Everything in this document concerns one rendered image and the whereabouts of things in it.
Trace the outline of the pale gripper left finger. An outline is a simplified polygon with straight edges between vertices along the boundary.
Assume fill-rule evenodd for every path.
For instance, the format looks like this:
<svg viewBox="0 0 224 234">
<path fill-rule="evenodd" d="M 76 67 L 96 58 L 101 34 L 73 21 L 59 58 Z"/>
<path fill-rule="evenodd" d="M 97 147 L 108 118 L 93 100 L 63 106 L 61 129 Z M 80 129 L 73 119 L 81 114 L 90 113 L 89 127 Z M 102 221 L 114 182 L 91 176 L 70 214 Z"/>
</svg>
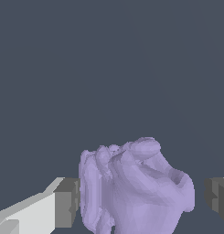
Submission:
<svg viewBox="0 0 224 234">
<path fill-rule="evenodd" d="M 0 211 L 0 234 L 51 234 L 71 228 L 80 206 L 80 180 L 57 177 L 42 193 Z"/>
</svg>

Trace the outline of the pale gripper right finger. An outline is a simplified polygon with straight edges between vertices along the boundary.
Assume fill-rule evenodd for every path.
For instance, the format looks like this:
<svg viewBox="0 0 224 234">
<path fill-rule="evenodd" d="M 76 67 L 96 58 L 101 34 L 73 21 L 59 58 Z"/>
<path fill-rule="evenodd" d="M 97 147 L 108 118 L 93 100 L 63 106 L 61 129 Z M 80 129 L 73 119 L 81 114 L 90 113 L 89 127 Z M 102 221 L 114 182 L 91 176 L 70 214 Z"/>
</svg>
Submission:
<svg viewBox="0 0 224 234">
<path fill-rule="evenodd" d="M 224 220 L 224 177 L 206 178 L 204 187 L 207 205 Z"/>
</svg>

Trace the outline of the lumpy lilac purple object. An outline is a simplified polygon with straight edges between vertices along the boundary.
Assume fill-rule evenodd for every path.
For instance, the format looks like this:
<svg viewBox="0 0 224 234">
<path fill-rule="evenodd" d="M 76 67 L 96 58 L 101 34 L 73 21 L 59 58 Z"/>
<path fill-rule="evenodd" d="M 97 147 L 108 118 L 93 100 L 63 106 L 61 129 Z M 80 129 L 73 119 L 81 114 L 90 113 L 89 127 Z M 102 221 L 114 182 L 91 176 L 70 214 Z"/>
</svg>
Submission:
<svg viewBox="0 0 224 234">
<path fill-rule="evenodd" d="M 93 234 L 173 234 L 195 207 L 192 179 L 153 137 L 83 151 L 79 178 L 82 222 Z"/>
</svg>

